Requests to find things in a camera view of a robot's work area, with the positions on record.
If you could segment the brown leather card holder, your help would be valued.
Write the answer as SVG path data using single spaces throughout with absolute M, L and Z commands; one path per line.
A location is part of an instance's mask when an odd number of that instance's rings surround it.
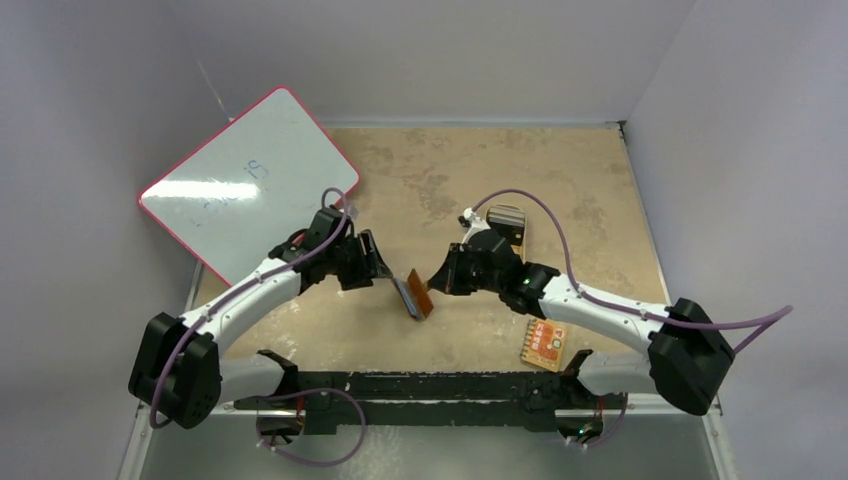
M 411 269 L 405 279 L 394 278 L 392 283 L 398 291 L 408 314 L 413 319 L 423 321 L 430 316 L 434 304 L 429 295 L 427 284 L 422 280 L 416 269 Z

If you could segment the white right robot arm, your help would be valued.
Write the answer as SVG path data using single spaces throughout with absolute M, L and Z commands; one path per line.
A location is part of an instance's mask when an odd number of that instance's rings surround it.
M 516 313 L 580 326 L 629 347 L 628 354 L 591 352 L 572 363 L 561 392 L 576 407 L 610 393 L 645 393 L 702 416 L 735 360 L 729 342 L 696 302 L 679 299 L 663 306 L 573 286 L 558 269 L 523 261 L 491 229 L 451 244 L 426 285 L 453 296 L 492 292 Z

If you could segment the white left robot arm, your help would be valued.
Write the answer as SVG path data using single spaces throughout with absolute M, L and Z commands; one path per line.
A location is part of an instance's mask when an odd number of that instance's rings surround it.
M 272 351 L 246 359 L 224 354 L 277 307 L 296 299 L 326 277 L 342 290 L 370 287 L 393 274 L 369 230 L 334 207 L 320 209 L 309 227 L 275 246 L 267 258 L 223 294 L 177 317 L 160 313 L 146 325 L 132 367 L 129 393 L 159 417 L 191 429 L 227 402 L 261 397 L 284 409 L 297 399 L 294 365 Z

